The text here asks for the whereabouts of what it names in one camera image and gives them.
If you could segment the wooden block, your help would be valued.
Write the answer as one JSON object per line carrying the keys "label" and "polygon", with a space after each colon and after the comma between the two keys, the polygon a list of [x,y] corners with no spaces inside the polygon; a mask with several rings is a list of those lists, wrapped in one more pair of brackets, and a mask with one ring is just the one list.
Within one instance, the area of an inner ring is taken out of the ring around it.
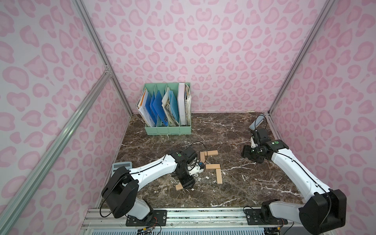
{"label": "wooden block", "polygon": [[216,169],[216,180],[219,185],[223,184],[222,173],[220,168]]}
{"label": "wooden block", "polygon": [[207,156],[207,153],[206,153],[205,151],[200,152],[200,161],[201,161],[202,163],[205,162],[205,160],[206,160],[206,156]]}
{"label": "wooden block", "polygon": [[204,155],[207,157],[207,156],[217,156],[219,155],[219,152],[217,150],[210,150],[210,151],[206,151],[204,152]]}
{"label": "wooden block", "polygon": [[178,184],[178,185],[175,186],[175,188],[176,188],[177,191],[180,191],[180,190],[183,189],[183,186],[181,184]]}
{"label": "wooden block", "polygon": [[206,169],[221,169],[220,164],[206,164],[205,165]]}

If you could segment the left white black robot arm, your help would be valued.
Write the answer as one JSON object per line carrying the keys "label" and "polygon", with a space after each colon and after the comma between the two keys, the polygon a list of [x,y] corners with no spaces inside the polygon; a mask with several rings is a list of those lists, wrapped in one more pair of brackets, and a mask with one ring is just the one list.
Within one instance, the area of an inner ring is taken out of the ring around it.
{"label": "left white black robot arm", "polygon": [[114,218],[134,217],[149,221],[154,216],[153,208],[137,197],[138,192],[162,176],[176,176],[184,189],[195,184],[194,175],[201,173],[204,164],[197,152],[188,147],[185,150],[171,150],[163,157],[141,167],[127,169],[119,167],[101,192],[104,202]]}

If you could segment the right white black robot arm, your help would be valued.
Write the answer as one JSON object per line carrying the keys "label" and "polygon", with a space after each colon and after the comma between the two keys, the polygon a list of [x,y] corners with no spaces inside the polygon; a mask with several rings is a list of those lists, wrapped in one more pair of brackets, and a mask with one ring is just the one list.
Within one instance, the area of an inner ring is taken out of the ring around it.
{"label": "right white black robot arm", "polygon": [[252,130],[253,144],[243,147],[241,156],[255,163],[272,161],[294,183],[303,197],[303,204],[273,199],[264,201],[260,209],[247,209],[248,221],[260,224],[281,224],[292,221],[303,225],[312,235],[319,235],[346,224],[347,197],[333,190],[311,173],[282,140],[271,140],[264,128]]}

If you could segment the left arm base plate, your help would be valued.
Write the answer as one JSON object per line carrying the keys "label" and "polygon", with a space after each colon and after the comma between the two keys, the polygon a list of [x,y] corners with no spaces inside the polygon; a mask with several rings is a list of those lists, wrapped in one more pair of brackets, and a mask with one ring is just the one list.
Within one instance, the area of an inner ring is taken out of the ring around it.
{"label": "left arm base plate", "polygon": [[165,226],[166,219],[167,219],[167,210],[152,210],[144,219],[137,219],[134,216],[128,215],[126,226],[127,227],[152,226],[156,223],[160,226]]}

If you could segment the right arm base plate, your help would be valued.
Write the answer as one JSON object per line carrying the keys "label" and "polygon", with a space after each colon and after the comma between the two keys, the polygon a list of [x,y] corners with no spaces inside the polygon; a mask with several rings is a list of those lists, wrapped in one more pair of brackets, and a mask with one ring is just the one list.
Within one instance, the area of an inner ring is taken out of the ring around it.
{"label": "right arm base plate", "polygon": [[248,225],[275,225],[284,226],[288,224],[286,219],[275,218],[272,215],[264,216],[261,209],[254,209],[252,207],[244,207],[243,213],[246,216]]}

